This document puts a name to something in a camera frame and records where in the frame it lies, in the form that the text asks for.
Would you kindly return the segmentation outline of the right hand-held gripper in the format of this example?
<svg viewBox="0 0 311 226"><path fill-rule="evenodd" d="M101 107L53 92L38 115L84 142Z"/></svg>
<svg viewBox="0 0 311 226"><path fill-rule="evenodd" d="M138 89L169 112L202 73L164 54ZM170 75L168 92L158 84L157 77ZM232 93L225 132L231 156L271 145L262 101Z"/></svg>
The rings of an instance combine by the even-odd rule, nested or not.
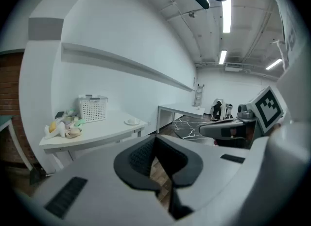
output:
<svg viewBox="0 0 311 226"><path fill-rule="evenodd" d="M220 140L237 140L238 148L250 148L257 138L271 133L283 117L283 109L271 87L238 106L237 119L210 122L199 127L201 135Z"/></svg>

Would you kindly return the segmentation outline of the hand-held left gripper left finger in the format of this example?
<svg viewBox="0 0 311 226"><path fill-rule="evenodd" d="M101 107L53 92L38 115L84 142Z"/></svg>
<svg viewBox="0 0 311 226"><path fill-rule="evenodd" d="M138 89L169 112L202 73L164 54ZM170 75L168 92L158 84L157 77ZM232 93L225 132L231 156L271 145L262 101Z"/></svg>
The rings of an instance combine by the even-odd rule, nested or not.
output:
<svg viewBox="0 0 311 226"><path fill-rule="evenodd" d="M76 159L48 178L33 195L45 206L73 177L86 185L62 220L70 226L169 226L174 218L160 204L153 191L130 188L116 175L115 157L146 137L108 144Z"/></svg>

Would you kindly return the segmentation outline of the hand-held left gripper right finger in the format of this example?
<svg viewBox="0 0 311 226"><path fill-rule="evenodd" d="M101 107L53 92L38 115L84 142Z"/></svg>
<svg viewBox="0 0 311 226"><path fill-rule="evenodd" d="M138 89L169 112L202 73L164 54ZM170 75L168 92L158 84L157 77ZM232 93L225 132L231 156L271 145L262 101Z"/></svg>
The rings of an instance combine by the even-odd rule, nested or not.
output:
<svg viewBox="0 0 311 226"><path fill-rule="evenodd" d="M157 220L232 220L243 197L230 182L242 167L247 150L208 146L169 136L156 136L156 157L171 180L168 211L156 206Z"/></svg>

